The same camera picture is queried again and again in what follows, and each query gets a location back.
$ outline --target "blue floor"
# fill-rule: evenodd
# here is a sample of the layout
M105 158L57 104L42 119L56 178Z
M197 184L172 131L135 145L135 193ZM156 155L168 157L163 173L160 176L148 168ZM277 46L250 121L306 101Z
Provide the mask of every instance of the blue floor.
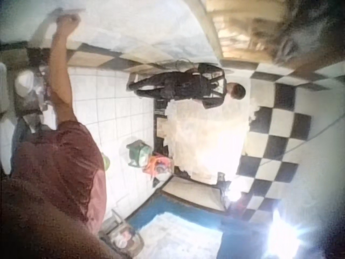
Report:
M243 221L229 219L206 210L186 206L161 195L156 196L143 206L128 222L135 229L140 229L156 215L164 212L170 212L203 227L222 231L222 243L217 259L259 259L262 257L263 247L267 240L266 229Z

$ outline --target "bright light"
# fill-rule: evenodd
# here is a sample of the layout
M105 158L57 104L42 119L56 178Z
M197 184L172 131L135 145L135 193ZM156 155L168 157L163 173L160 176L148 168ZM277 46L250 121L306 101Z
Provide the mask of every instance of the bright light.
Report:
M297 231L284 222L277 210L273 213L273 223L268 236L268 253L280 259L292 259L297 253L300 240Z
M227 190L225 192L225 195L230 201L233 202L236 202L241 198L241 192L233 189Z

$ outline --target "person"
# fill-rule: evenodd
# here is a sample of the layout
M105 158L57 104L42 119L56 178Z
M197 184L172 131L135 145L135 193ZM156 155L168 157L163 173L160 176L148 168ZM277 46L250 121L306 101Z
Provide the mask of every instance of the person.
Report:
M218 76L208 79L205 74L218 74ZM145 86L156 88L140 89ZM238 100L243 99L246 94L245 88L240 84L226 83L222 69L204 63L199 64L197 69L185 72L155 74L138 82L130 83L128 89L135 91L140 97L168 100L194 99L202 102L206 109L223 104L227 94Z
M122 258L96 234L106 209L101 153L72 108L66 42L77 15L57 20L50 60L56 131L32 134L13 154L1 182L1 243L5 258Z

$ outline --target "hair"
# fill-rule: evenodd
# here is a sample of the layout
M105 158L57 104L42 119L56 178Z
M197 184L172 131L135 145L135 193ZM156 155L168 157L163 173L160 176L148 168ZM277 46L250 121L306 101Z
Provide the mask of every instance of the hair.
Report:
M240 85L240 84L235 84L233 86L233 89L231 91L231 97L233 99L241 100L245 97L246 95L246 89Z

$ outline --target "hand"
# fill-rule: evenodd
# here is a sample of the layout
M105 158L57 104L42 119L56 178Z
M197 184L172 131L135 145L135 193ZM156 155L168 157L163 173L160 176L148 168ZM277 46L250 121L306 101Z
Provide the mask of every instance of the hand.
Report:
M80 22L79 15L63 15L57 19L57 31L58 36L68 37L75 28L78 27Z

